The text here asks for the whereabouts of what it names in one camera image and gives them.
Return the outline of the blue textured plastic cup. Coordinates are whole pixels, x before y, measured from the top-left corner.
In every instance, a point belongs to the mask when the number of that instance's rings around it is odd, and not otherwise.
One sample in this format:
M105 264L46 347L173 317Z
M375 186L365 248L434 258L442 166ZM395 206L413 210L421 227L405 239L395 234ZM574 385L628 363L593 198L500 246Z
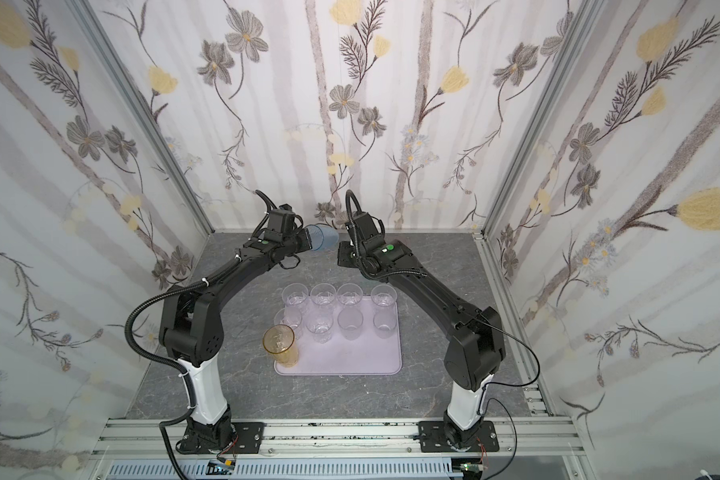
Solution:
M329 225L311 224L305 230L313 252L333 249L339 242L339 233Z

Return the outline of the frosted textured plastic cup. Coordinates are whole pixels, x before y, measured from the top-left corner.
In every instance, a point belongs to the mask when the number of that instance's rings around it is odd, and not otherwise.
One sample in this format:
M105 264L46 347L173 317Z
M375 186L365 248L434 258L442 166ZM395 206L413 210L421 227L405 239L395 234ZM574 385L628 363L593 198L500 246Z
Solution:
M356 307L364 298L363 289L354 283L345 283L338 290L336 298L342 308Z

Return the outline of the clear plastic cup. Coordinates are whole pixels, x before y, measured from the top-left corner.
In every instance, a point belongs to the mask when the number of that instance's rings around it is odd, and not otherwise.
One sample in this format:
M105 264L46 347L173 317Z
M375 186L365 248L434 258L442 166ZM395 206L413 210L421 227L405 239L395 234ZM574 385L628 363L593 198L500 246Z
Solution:
M287 308L305 312L310 302L310 291L302 283L292 283L282 290L281 298Z

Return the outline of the yellow transparent plastic cup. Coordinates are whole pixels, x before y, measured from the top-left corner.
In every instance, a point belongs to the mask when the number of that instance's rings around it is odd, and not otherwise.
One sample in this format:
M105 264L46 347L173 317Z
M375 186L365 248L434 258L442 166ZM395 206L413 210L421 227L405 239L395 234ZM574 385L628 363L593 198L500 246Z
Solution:
M278 365L290 368L298 363L295 333L288 325L278 324L269 328L262 337L262 346Z

